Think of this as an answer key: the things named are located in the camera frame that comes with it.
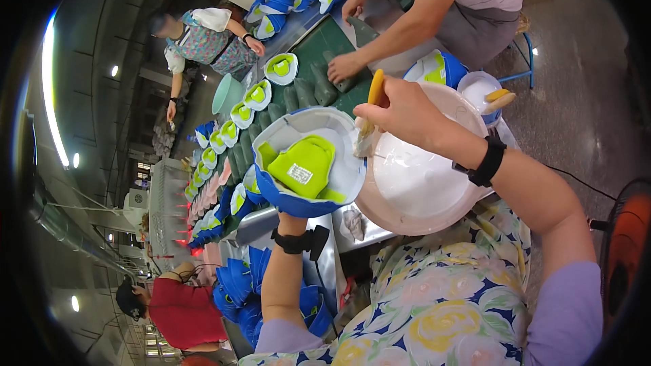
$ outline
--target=gray pants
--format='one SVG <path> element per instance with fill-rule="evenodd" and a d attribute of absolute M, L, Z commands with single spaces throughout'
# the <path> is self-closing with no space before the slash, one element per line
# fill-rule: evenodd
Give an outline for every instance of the gray pants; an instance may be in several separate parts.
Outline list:
<path fill-rule="evenodd" d="M 516 35 L 520 12 L 474 10 L 451 5 L 436 38 L 470 70 L 478 70 L 504 50 Z"/>

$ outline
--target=red shirt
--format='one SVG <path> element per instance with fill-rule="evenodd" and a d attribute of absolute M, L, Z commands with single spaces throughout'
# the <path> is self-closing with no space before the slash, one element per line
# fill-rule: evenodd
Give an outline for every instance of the red shirt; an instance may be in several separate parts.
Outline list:
<path fill-rule="evenodd" d="M 226 339 L 221 312 L 212 300 L 212 287 L 190 287 L 177 280 L 157 278 L 149 316 L 175 348 L 187 350 Z"/>

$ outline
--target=shoe label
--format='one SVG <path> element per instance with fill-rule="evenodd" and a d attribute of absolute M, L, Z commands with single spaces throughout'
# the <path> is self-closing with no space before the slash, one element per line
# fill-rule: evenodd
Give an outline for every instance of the shoe label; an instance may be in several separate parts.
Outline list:
<path fill-rule="evenodd" d="M 289 170 L 287 170 L 287 175 L 303 185 L 307 184 L 312 178 L 311 172 L 307 171 L 303 167 L 297 166 L 296 163 L 289 167 Z"/>

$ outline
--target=blue stool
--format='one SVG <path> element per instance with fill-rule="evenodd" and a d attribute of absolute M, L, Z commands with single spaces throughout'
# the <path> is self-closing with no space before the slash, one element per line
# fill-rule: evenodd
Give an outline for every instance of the blue stool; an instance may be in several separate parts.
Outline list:
<path fill-rule="evenodd" d="M 509 44 L 508 48 L 512 48 L 511 46 L 516 46 L 517 50 L 520 52 L 520 55 L 522 55 L 522 58 L 525 60 L 525 63 L 527 63 L 527 66 L 529 67 L 528 70 L 526 70 L 523 73 L 517 73 L 513 75 L 509 75 L 507 77 L 503 78 L 498 78 L 497 80 L 502 83 L 506 81 L 510 81 L 511 79 L 516 79 L 520 77 L 526 77 L 527 75 L 529 76 L 529 87 L 533 89 L 533 47 L 531 46 L 531 40 L 529 39 L 529 35 L 527 34 L 527 30 L 529 30 L 529 20 L 525 15 L 520 13 L 520 17 L 517 20 L 518 26 L 517 26 L 517 31 L 516 34 L 522 34 L 525 36 L 525 40 L 527 40 L 527 46 L 529 47 L 529 59 L 527 60 L 527 56 L 525 53 L 520 49 L 520 46 L 517 45 L 516 41 L 513 40 L 511 41 L 511 44 Z"/>

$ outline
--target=ceiling light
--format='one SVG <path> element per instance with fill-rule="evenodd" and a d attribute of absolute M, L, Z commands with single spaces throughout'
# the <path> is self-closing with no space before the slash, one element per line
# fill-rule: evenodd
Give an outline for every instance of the ceiling light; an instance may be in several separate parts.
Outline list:
<path fill-rule="evenodd" d="M 45 36 L 43 37 L 43 57 L 41 59 L 41 76 L 43 85 L 43 101 L 45 102 L 45 113 L 47 114 L 47 123 L 50 125 L 50 132 L 52 133 L 52 140 L 54 146 L 59 153 L 59 158 L 64 167 L 69 167 L 70 161 L 66 155 L 66 150 L 63 148 L 63 141 L 61 134 L 59 134 L 59 126 L 57 125 L 57 117 L 54 114 L 54 85 L 52 82 L 52 63 L 54 56 L 54 14 L 50 17 L 50 22 L 47 23 L 45 29 Z"/>
<path fill-rule="evenodd" d="M 72 304 L 72 309 L 78 313 L 79 312 L 79 301 L 77 301 L 77 296 L 72 296 L 70 299 L 70 302 Z"/>

